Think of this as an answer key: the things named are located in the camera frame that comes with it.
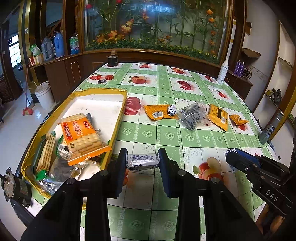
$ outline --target cabinet door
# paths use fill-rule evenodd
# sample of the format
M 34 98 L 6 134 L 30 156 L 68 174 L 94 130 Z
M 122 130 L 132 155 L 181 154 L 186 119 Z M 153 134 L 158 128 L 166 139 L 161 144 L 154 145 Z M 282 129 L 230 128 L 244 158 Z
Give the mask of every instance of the cabinet door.
M 45 65 L 45 70 L 55 101 L 66 98 L 71 92 L 71 87 L 65 62 L 59 61 Z

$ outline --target blue thermos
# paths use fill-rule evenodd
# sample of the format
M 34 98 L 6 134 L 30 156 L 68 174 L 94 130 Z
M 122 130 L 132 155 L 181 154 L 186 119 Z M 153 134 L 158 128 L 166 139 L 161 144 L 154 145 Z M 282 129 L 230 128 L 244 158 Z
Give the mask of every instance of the blue thermos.
M 56 50 L 56 57 L 65 55 L 63 35 L 61 33 L 57 33 L 56 37 L 54 38 L 54 45 Z

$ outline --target green and white checkered tablecloth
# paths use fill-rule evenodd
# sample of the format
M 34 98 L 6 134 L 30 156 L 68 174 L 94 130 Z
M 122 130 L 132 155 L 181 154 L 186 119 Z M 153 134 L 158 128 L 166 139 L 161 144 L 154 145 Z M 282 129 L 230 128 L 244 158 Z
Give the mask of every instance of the green and white checkered tablecloth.
M 253 220 L 263 208 L 263 201 L 251 191 L 251 183 L 240 171 L 232 173 L 225 160 L 229 148 L 241 148 L 254 155 L 275 158 L 274 151 L 258 140 L 260 128 L 245 103 L 227 83 L 218 84 L 214 78 L 195 72 L 156 64 L 123 63 L 99 68 L 79 86 L 88 88 L 125 89 L 133 101 L 139 102 L 125 111 L 117 136 L 114 154 L 126 148 L 129 154 L 156 153 L 164 147 L 170 159 L 181 169 L 193 173 L 193 165 L 209 157 L 220 161 L 224 183 L 239 200 Z M 98 84 L 93 75 L 112 75 L 105 84 Z M 176 104 L 177 109 L 196 101 L 215 104 L 229 115 L 238 114 L 249 121 L 245 128 L 237 128 L 229 121 L 228 131 L 217 126 L 199 125 L 191 133 L 177 120 L 152 121 L 143 106 Z M 29 210 L 36 214 L 47 199 L 33 191 L 34 205 Z M 199 205 L 201 240 L 205 239 L 205 219 L 202 198 Z M 173 240 L 175 236 L 178 199 L 169 199 L 164 193 L 159 168 L 142 173 L 129 172 L 128 183 L 117 199 L 108 200 L 109 224 L 112 240 Z M 81 219 L 81 240 L 84 240 L 85 212 Z

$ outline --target silver wrapper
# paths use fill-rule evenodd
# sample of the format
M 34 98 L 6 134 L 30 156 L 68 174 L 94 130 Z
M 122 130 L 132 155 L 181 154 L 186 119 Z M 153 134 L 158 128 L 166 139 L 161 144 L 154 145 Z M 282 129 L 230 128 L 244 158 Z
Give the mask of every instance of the silver wrapper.
M 143 171 L 159 167 L 159 156 L 154 154 L 126 155 L 126 167 L 133 171 Z

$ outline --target orange cracker package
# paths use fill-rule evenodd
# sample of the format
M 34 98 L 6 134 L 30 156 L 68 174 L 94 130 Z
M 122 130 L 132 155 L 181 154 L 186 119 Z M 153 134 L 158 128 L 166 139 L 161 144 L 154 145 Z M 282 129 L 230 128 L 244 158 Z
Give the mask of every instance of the orange cracker package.
M 174 115 L 168 114 L 169 104 L 145 105 L 144 110 L 151 120 L 161 120 L 162 118 L 178 119 L 176 113 Z
M 61 127 L 71 157 L 69 165 L 98 156 L 111 147 L 103 142 L 83 113 L 61 119 Z
M 221 108 L 211 104 L 209 110 L 209 118 L 210 120 L 223 130 L 227 131 L 228 123 L 227 123 L 228 114 L 226 111 Z
M 232 119 L 237 126 L 241 126 L 249 122 L 248 120 L 242 120 L 241 117 L 236 114 L 230 115 L 229 118 Z

